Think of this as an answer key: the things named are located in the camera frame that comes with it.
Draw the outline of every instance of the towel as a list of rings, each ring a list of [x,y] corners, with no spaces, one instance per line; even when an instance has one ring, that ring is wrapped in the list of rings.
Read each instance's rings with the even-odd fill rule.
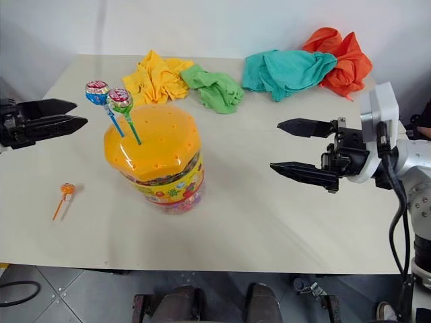
[[[180,72],[193,66],[192,61],[162,59],[153,50],[137,64],[137,70],[123,77],[125,88],[132,94],[134,105],[166,103],[168,98],[184,98],[187,84]]]
[[[319,84],[336,66],[332,54],[304,50],[270,50],[245,60],[242,87],[251,91],[271,92],[279,102],[293,93]]]
[[[236,112],[244,91],[228,74],[209,73],[199,65],[193,65],[180,74],[190,88],[199,91],[205,107],[221,114]]]
[[[364,88],[362,80],[371,72],[372,63],[361,51],[354,32],[344,40],[334,28],[318,29],[302,47],[308,52],[329,52],[338,59],[338,64],[323,79],[321,85],[349,100],[350,92]]]

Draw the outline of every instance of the table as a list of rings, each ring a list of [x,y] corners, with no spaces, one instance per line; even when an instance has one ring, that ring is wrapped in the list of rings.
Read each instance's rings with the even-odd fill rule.
[[[0,156],[0,262],[194,271],[396,273],[388,230],[398,207],[374,181],[340,182],[337,194],[284,178],[270,162],[320,164],[331,139],[300,138],[276,128],[291,118],[347,118],[360,127],[354,102],[314,87],[273,102],[247,92],[238,112],[216,114],[191,90],[174,102],[197,122],[206,192],[191,212],[164,215],[104,159],[110,120],[84,96],[95,78],[121,87],[136,56],[77,55],[46,98],[75,102],[71,114],[88,124],[78,132]],[[193,59],[208,71],[240,81],[243,60]],[[371,77],[366,88],[374,86]],[[81,187],[64,217],[51,221],[59,187]],[[402,249],[401,230],[395,236]]]

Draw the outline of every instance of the floor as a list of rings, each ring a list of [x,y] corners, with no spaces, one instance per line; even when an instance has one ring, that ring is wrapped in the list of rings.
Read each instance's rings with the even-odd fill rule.
[[[225,273],[182,271],[131,271],[114,275],[76,268],[11,265],[0,284],[33,280],[42,285],[32,300],[0,308],[1,323],[121,323],[131,322],[133,296],[137,293],[167,293],[192,284],[205,290],[208,319],[241,322],[248,285],[270,286],[280,303],[284,322],[327,323],[327,312],[310,295],[297,295],[292,279],[279,273]],[[367,322],[374,317],[378,301],[396,301],[396,275],[344,275],[316,278],[326,292],[338,296],[343,322]],[[31,293],[33,287],[0,289],[0,302]]]

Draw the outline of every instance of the plastic jar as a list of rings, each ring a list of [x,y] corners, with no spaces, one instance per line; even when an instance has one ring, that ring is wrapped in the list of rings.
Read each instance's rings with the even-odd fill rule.
[[[193,117],[176,106],[148,104],[133,108],[131,118],[142,144],[138,145],[125,118],[119,117],[125,136],[113,125],[105,133],[108,163],[163,212],[192,209],[201,199],[204,176]]]

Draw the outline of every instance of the white wall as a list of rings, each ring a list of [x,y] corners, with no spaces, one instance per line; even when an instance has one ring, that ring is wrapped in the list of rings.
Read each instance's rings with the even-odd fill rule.
[[[408,118],[431,96],[430,13],[429,0],[0,0],[0,91],[41,98],[76,53],[144,55],[153,48],[243,58],[297,49],[331,26],[356,32],[374,77],[393,83]]]

